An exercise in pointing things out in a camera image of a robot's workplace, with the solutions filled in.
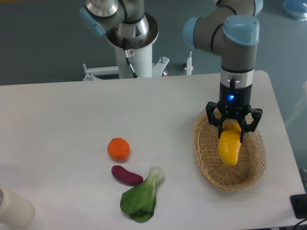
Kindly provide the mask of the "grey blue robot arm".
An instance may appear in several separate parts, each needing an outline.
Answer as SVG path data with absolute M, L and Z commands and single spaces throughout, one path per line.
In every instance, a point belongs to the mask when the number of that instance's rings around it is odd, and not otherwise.
M 183 28 L 184 42 L 221 57 L 219 101 L 208 102 L 209 123 L 224 131 L 227 119 L 236 120 L 241 134 L 255 131 L 260 108 L 252 108 L 250 96 L 259 42 L 257 14 L 260 0 L 217 0 L 207 17 L 192 17 Z M 116 52 L 121 78 L 160 77 L 152 62 L 152 45 L 159 33 L 154 17 L 142 0 L 88 0 L 79 11 L 86 26 L 97 36 L 106 35 Z

